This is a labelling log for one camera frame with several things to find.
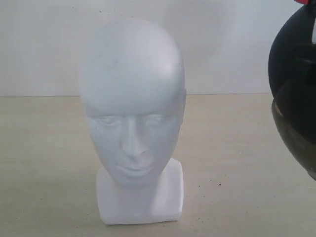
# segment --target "mannequin base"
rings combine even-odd
[[[97,173],[97,200],[101,220],[106,225],[178,221],[184,196],[181,163],[171,158],[155,187],[151,186],[149,193],[146,193],[145,188],[145,195],[143,191],[136,201],[133,195],[129,198],[129,191],[115,183],[105,168],[101,167]]]

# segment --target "mannequin face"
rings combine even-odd
[[[144,21],[108,26],[88,47],[80,90],[111,177],[121,185],[157,180],[177,144],[186,101],[182,59],[169,35]]]

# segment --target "mannequin head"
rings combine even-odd
[[[186,101],[180,51],[159,26],[127,19],[87,45],[80,94],[101,163],[121,185],[158,179],[174,152]]]

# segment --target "mannequin eye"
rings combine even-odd
[[[163,115],[148,115],[146,117],[146,123],[150,126],[162,125],[166,120],[167,117]]]
[[[105,116],[101,118],[101,121],[105,125],[115,125],[118,124],[121,121],[121,119],[119,116]]]

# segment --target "mannequin lips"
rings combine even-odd
[[[117,164],[117,168],[119,171],[121,171],[126,176],[140,178],[140,177],[147,175],[152,170],[153,165],[150,164],[146,167],[142,167],[139,169],[133,169],[133,168],[127,168],[127,167],[124,167],[122,165]]]

